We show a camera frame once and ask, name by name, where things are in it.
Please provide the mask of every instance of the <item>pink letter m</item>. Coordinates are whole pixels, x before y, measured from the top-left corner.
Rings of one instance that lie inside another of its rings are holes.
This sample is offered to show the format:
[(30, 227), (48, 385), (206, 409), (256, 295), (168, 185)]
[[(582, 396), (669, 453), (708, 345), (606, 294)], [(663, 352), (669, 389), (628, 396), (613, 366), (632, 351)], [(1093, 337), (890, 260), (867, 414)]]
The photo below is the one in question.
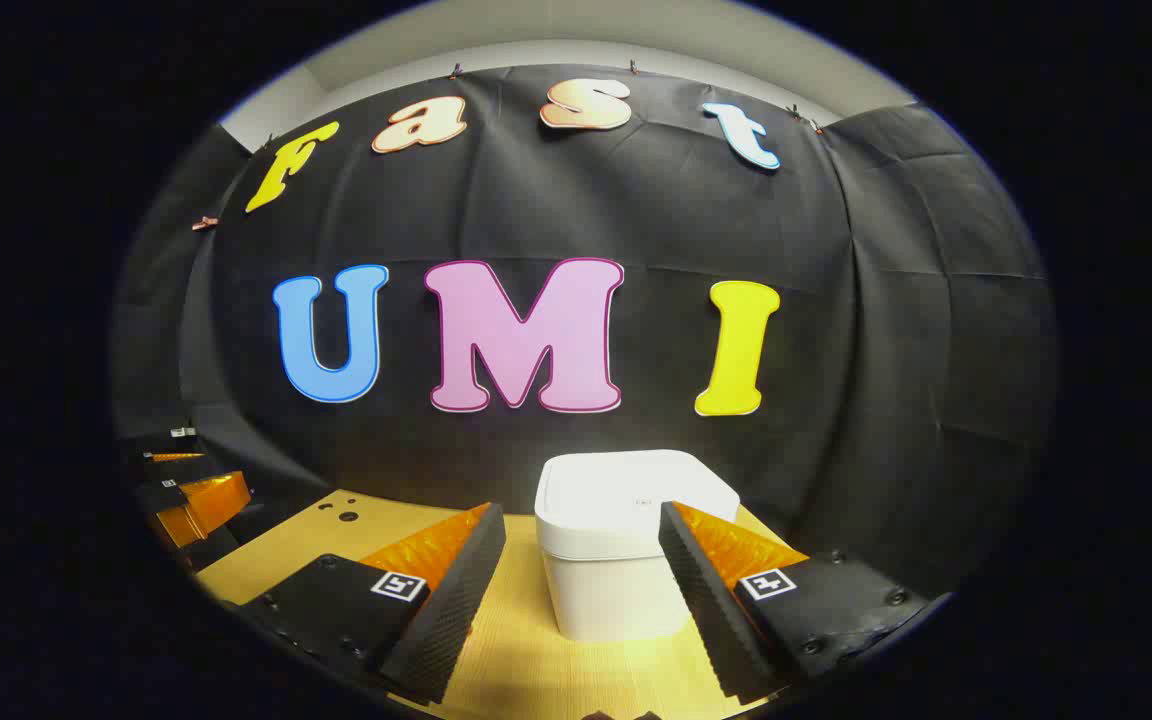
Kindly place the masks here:
[(476, 414), (488, 392), (473, 377), (473, 353), (508, 407), (521, 407), (545, 355), (550, 384), (540, 406), (558, 414), (605, 414), (621, 404), (612, 384), (607, 323), (621, 265), (599, 258), (562, 260), (550, 271), (526, 319), (520, 319), (486, 263), (435, 265), (425, 287), (438, 296), (444, 381), (430, 393), (448, 414)]

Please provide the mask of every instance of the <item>light wood surface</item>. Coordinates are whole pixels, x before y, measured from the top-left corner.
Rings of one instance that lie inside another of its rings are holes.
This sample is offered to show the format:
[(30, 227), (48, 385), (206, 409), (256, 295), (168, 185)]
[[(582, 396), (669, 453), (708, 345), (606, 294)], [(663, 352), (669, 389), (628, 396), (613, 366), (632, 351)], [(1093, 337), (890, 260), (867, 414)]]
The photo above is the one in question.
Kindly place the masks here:
[[(319, 506), (329, 503), (320, 510)], [(342, 521), (342, 511), (356, 511)], [(348, 491), (329, 493), (197, 574), (212, 594), (247, 602), (333, 552), (361, 559), (460, 510)], [(741, 507), (737, 524), (782, 543)], [(440, 705), (403, 702), (444, 720), (719, 720), (742, 710), (718, 688), (695, 621), (673, 637), (579, 644), (558, 632), (535, 515), (506, 515), (506, 544)]]

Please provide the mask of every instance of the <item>container lid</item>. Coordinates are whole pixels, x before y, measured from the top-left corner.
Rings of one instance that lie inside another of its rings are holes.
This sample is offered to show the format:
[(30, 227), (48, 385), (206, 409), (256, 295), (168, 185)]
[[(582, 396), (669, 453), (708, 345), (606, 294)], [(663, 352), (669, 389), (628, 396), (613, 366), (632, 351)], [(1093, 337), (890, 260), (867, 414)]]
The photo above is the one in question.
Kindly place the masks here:
[(669, 501), (728, 521), (740, 507), (736, 491), (685, 452), (559, 455), (540, 471), (536, 533), (563, 560), (657, 558), (660, 503)]

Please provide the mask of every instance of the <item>white box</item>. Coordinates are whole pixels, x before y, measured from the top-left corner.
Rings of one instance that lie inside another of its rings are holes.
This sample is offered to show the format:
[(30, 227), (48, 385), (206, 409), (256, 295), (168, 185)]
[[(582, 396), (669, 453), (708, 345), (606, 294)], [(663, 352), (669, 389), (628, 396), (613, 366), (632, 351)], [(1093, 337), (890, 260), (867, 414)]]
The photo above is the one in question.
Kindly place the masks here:
[(576, 642), (672, 635), (687, 606), (660, 550), (660, 503), (734, 521), (740, 497), (680, 450), (590, 452), (545, 462), (536, 488), (558, 630)]

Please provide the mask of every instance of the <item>letter u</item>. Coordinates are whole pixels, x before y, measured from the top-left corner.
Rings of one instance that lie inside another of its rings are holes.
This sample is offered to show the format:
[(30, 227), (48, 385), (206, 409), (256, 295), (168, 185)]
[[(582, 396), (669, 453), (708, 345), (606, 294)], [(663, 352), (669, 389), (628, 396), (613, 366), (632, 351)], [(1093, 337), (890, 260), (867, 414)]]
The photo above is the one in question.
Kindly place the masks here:
[(349, 402), (374, 386), (380, 373), (376, 295), (387, 282), (389, 270), (384, 265), (340, 270), (335, 288), (346, 297), (349, 359), (334, 370), (324, 367), (314, 350), (314, 300), (323, 291), (319, 278), (293, 278), (274, 288), (283, 370), (301, 395), (319, 402)]

